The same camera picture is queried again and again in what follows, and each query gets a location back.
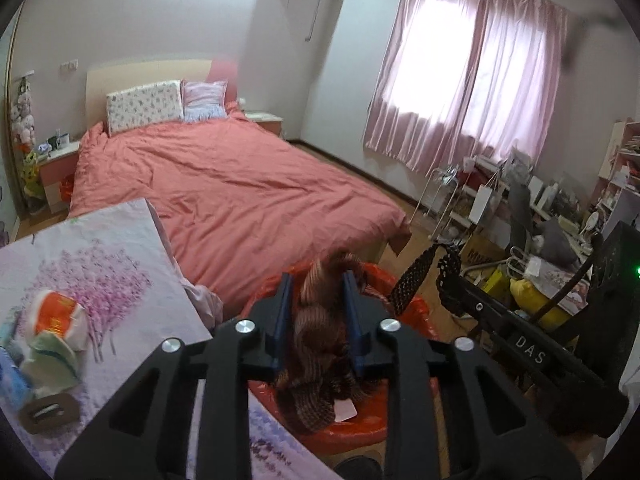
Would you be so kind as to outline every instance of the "curtain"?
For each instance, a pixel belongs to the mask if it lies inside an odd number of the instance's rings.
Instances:
[[[537,160],[565,34],[547,0],[400,0],[364,144],[425,174],[512,146]]]

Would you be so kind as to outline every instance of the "pink tree print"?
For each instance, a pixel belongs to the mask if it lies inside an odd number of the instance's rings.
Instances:
[[[76,300],[87,311],[95,357],[101,361],[105,338],[110,336],[115,354],[113,330],[140,304],[151,286],[151,280],[139,265],[124,249],[108,252],[99,240],[94,240],[87,249],[74,254],[63,251],[59,260],[42,262],[33,285],[25,290],[22,305],[30,304],[43,288]]]

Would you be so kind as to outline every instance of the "brown striped cloth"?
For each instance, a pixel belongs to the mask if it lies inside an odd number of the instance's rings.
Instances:
[[[293,334],[285,370],[277,377],[276,402],[289,427],[315,433],[335,420],[334,401],[365,400],[378,383],[358,380],[351,368],[344,322],[341,277],[352,270],[361,293],[383,294],[367,284],[361,261],[345,250],[314,262],[292,310]]]

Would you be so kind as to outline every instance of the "silver screw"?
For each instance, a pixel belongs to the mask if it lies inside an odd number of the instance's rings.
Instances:
[[[463,352],[471,352],[474,349],[474,346],[476,346],[473,340],[468,337],[459,337],[456,339],[454,345],[458,350],[462,350]]]
[[[385,332],[397,332],[400,330],[400,322],[397,319],[383,319],[380,321],[380,328]]]
[[[236,332],[241,334],[248,334],[249,332],[253,332],[255,330],[255,323],[250,319],[243,319],[242,321],[238,321],[236,323]]]
[[[162,341],[162,350],[164,352],[167,352],[168,354],[177,352],[181,346],[182,343],[180,343],[180,340],[176,339],[175,337],[171,337]]]

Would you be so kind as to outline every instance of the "pink bedspread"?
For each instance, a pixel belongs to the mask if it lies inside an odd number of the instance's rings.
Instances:
[[[146,198],[191,283],[237,315],[268,277],[340,247],[406,243],[404,212],[241,114],[82,138],[70,216]]]

